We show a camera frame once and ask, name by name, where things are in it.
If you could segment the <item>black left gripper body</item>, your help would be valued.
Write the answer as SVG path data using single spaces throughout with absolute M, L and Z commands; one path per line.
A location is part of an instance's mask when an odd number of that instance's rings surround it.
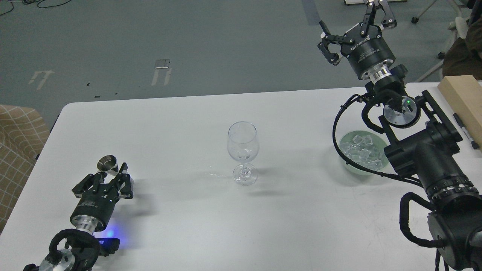
M 79 198 L 70 222 L 76 228 L 87 225 L 86 230 L 99 232 L 105 230 L 112 216 L 115 204 L 119 201 L 119 192 L 102 184 L 98 189 L 90 188 L 83 193 L 74 194 Z

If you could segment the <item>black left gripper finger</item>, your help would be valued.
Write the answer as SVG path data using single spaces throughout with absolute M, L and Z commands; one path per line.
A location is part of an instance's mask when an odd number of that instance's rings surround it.
M 89 189 L 91 189 L 93 193 L 97 193 L 99 191 L 100 184 L 104 183 L 106 176 L 106 172 L 97 172 L 96 174 L 86 175 L 86 177 L 84 177 L 83 180 L 81 180 L 72 189 L 74 196 L 76 198 L 81 198 L 82 195 Z
M 132 199 L 134 197 L 133 180 L 127 169 L 127 163 L 123 163 L 119 173 L 107 184 L 108 199 Z

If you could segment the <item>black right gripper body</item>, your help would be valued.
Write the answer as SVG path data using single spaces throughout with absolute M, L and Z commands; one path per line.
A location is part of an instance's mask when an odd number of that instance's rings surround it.
M 369 69 L 382 64 L 391 66 L 396 57 L 381 35 L 379 26 L 370 25 L 365 32 L 360 34 L 362 24 L 358 23 L 349 29 L 345 35 L 353 44 L 343 44 L 341 54 L 348 59 L 358 79 L 368 79 L 366 75 Z

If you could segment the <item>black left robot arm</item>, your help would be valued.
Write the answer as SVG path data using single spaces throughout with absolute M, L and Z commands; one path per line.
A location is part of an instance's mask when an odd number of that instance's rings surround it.
M 72 192 L 79 199 L 70 222 L 72 229 L 61 230 L 50 242 L 41 264 L 28 264 L 26 271 L 90 271 L 99 257 L 119 249 L 118 238 L 96 238 L 107 228 L 120 199 L 134 197 L 128 165 L 110 158 L 98 161 L 98 171 L 86 175 Z

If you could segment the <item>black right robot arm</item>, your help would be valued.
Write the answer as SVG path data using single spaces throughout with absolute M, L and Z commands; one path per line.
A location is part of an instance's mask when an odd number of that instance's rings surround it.
M 462 141 L 451 120 L 427 90 L 411 97 L 405 90 L 404 65 L 393 66 L 396 58 L 382 31 L 397 26 L 386 0 L 366 0 L 363 20 L 343 35 L 332 34 L 325 22 L 321 42 L 323 56 L 332 65 L 346 57 L 358 79 L 366 80 L 365 94 L 354 94 L 335 117 L 332 139 L 346 164 L 422 187 L 427 195 L 408 192 L 400 200 L 401 233 L 420 247 L 436 248 L 435 270 L 440 260 L 444 269 L 481 270 L 481 210 L 479 191 L 463 173 L 453 155 Z M 353 103 L 365 104 L 361 117 L 372 131 L 385 134 L 389 146 L 384 155 L 395 173 L 388 174 L 356 164 L 339 148 L 336 127 Z

